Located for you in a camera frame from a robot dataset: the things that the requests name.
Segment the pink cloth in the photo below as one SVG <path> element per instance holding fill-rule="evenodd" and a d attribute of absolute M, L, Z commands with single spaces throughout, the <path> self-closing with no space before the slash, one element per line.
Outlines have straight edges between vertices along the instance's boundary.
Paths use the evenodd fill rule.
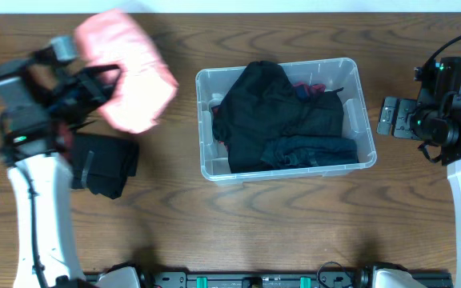
<path fill-rule="evenodd" d="M 96 14 L 74 31 L 86 64 L 122 69 L 111 100 L 98 112 L 115 129 L 140 134 L 158 124 L 178 92 L 178 82 L 145 30 L 127 13 Z"/>

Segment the black cloth with tape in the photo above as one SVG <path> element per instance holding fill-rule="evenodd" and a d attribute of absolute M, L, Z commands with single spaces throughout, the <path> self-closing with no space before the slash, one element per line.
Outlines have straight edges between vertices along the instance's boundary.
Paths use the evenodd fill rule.
<path fill-rule="evenodd" d="M 136 175 L 139 145 L 106 135 L 76 134 L 70 156 L 72 189 L 116 199 L 122 196 L 127 179 Z"/>

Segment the red navy plaid cloth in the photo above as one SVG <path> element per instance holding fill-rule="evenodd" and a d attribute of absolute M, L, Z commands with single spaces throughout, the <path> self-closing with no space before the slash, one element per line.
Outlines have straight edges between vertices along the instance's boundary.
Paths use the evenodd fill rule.
<path fill-rule="evenodd" d="M 254 144 L 291 132 L 311 100 L 323 96 L 325 86 L 299 82 L 271 84 L 251 91 L 235 87 L 212 109 L 214 138 L 229 146 L 250 139 Z"/>

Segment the dark navy cloth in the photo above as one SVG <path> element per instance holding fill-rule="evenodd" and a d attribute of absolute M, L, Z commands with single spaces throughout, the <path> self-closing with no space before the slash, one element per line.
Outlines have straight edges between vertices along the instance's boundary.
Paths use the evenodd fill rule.
<path fill-rule="evenodd" d="M 354 140 L 295 135 L 268 141 L 261 160 L 276 170 L 337 166 L 359 162 Z"/>

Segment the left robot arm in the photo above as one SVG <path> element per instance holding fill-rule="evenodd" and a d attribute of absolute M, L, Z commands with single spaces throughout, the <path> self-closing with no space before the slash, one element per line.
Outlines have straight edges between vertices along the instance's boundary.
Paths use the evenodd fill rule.
<path fill-rule="evenodd" d="M 58 85 L 47 89 L 32 74 L 35 60 L 0 65 L 0 153 L 18 212 L 16 287 L 89 287 L 75 246 L 70 213 L 73 170 L 65 154 L 71 129 L 105 104 L 116 84 L 102 82 L 117 65 L 70 74 L 49 62 Z"/>

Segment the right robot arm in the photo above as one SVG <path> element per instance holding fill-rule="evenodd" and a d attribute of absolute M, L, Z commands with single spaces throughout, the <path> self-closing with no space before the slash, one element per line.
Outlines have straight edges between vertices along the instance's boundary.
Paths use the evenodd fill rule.
<path fill-rule="evenodd" d="M 378 134 L 415 140 L 432 163 L 447 169 L 455 207 L 456 279 L 461 287 L 461 57 L 433 58 L 416 68 L 421 83 L 416 99 L 387 97 Z"/>

